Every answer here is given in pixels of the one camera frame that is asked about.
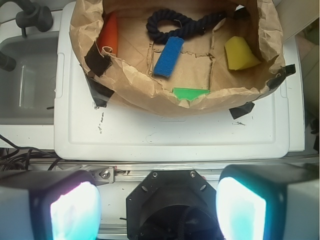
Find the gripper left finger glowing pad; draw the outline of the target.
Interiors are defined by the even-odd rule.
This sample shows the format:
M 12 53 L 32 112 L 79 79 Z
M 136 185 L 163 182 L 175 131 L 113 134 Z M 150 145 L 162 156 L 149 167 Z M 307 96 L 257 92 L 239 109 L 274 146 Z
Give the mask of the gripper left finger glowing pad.
M 0 173 L 2 240 L 95 240 L 101 214 L 100 192 L 88 171 Z

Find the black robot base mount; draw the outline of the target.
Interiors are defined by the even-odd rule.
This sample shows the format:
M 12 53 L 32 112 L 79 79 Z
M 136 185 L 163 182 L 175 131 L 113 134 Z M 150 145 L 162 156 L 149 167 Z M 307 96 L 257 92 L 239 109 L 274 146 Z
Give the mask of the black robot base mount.
M 222 240 L 216 190 L 195 170 L 155 170 L 126 198 L 130 240 Z

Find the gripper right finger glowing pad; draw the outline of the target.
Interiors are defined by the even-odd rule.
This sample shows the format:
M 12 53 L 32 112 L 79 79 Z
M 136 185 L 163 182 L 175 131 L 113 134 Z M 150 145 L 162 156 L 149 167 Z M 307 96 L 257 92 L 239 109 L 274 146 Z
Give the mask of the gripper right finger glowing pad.
M 220 174 L 216 213 L 227 240 L 318 240 L 320 166 L 231 164 Z

